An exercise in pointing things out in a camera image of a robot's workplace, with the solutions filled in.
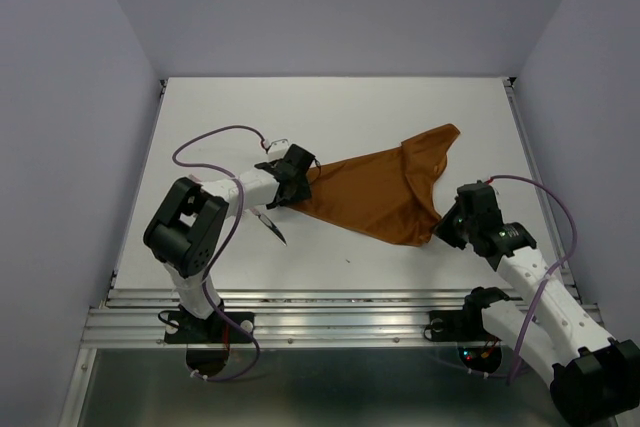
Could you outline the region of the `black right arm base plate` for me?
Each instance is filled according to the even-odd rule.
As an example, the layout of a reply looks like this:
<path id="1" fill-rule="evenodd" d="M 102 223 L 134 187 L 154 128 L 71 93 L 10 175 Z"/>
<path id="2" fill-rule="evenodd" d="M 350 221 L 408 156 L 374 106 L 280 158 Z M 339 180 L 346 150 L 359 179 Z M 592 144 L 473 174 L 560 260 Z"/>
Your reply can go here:
<path id="1" fill-rule="evenodd" d="M 476 287 L 464 298 L 459 310 L 432 310 L 423 336 L 432 342 L 480 342 L 492 335 L 484 329 L 482 312 L 498 301 L 510 301 L 497 287 Z"/>

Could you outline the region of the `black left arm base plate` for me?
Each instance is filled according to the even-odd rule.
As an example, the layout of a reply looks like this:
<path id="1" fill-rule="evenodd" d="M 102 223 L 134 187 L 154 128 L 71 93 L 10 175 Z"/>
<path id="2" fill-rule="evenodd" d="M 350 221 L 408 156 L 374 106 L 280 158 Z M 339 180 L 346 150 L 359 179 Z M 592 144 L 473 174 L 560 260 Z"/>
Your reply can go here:
<path id="1" fill-rule="evenodd" d="M 158 320 L 165 327 L 167 344 L 250 344 L 248 333 L 241 333 L 213 313 L 199 319 L 185 310 L 162 310 Z"/>

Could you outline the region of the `orange brown cloth napkin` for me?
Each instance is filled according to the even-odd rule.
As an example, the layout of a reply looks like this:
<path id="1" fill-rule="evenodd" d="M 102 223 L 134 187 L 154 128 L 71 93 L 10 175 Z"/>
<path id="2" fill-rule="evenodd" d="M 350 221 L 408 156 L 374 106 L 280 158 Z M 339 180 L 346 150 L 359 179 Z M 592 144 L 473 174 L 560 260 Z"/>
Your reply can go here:
<path id="1" fill-rule="evenodd" d="M 313 168 L 311 197 L 291 208 L 389 244 L 420 247 L 441 220 L 434 188 L 459 136 L 446 124 L 392 149 Z"/>

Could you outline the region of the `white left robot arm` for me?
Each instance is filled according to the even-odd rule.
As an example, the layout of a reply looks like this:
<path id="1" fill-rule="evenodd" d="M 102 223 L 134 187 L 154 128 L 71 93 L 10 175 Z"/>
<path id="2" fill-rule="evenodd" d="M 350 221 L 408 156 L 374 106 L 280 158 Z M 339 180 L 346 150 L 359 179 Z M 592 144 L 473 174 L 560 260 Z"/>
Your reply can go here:
<path id="1" fill-rule="evenodd" d="M 224 223 L 236 230 L 242 214 L 258 207 L 273 209 L 311 198 L 307 172 L 315 156 L 291 144 L 268 160 L 236 176 L 200 183 L 176 180 L 143 234 L 143 243 L 169 273 L 180 306 L 190 314 L 188 329 L 199 340 L 215 339 L 223 318 L 222 300 L 210 270 L 219 257 L 217 246 Z"/>

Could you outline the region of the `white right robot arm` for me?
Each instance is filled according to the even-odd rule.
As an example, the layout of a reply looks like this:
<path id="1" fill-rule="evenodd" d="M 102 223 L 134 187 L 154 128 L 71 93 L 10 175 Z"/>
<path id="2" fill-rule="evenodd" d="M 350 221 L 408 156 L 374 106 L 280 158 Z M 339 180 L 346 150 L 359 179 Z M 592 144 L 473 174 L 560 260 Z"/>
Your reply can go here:
<path id="1" fill-rule="evenodd" d="M 526 363 L 548 386 L 572 426 L 588 426 L 639 405 L 639 348 L 620 341 L 569 293 L 557 264 L 549 265 L 526 228 L 504 221 L 489 182 L 458 188 L 434 234 L 485 259 L 526 303 L 497 287 L 473 289 L 458 310 L 432 311 L 426 339 L 468 344 L 496 339 L 512 349 L 514 378 Z"/>

